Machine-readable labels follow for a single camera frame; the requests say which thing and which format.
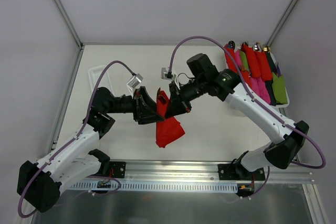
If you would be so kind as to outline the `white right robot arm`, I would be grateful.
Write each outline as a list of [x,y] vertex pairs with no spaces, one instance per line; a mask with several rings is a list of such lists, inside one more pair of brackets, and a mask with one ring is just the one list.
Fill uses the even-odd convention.
[[309,125],[304,121],[294,122],[265,101],[257,100],[237,73],[230,69],[218,71],[206,54],[197,54],[186,63],[194,78],[181,87],[175,81],[169,84],[170,101],[165,117],[189,113],[191,101],[204,94],[217,97],[242,112],[270,139],[270,144],[241,154],[229,171],[245,180],[265,166],[286,169],[302,148]]

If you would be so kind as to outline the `copper knife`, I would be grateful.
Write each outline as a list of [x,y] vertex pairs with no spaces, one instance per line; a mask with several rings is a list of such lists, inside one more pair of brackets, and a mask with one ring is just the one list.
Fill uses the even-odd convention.
[[156,96],[158,97],[161,94],[161,88],[158,88]]

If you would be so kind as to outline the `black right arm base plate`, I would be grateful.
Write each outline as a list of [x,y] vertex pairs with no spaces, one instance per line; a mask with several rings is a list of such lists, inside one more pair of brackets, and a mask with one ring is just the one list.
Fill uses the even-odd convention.
[[240,164],[218,164],[218,176],[220,180],[255,180],[264,181],[265,171],[259,168],[254,172],[249,172]]

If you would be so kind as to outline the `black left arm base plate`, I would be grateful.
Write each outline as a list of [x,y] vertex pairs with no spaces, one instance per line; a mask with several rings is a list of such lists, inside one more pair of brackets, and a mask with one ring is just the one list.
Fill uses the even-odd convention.
[[106,175],[112,178],[125,178],[126,162],[110,161]]

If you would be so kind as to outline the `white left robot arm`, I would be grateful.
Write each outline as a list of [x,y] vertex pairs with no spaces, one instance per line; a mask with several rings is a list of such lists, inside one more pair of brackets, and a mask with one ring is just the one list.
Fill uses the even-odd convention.
[[94,148],[115,123],[111,113],[131,113],[139,125],[162,122],[156,103],[146,88],[133,95],[115,97],[105,87],[92,93],[87,115],[74,133],[58,148],[32,163],[26,161],[19,169],[17,193],[20,195],[18,213],[22,218],[22,204],[26,200],[39,212],[52,208],[60,196],[75,183],[91,175],[103,177],[110,170],[110,157]]

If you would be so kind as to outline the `red paper napkin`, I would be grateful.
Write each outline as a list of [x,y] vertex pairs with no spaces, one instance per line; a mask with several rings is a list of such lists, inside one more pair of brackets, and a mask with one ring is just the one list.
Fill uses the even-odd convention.
[[[156,97],[156,110],[159,115],[165,115],[169,98],[164,90]],[[159,148],[165,148],[168,144],[180,139],[185,135],[180,122],[175,118],[164,119],[163,122],[156,123],[156,144]]]

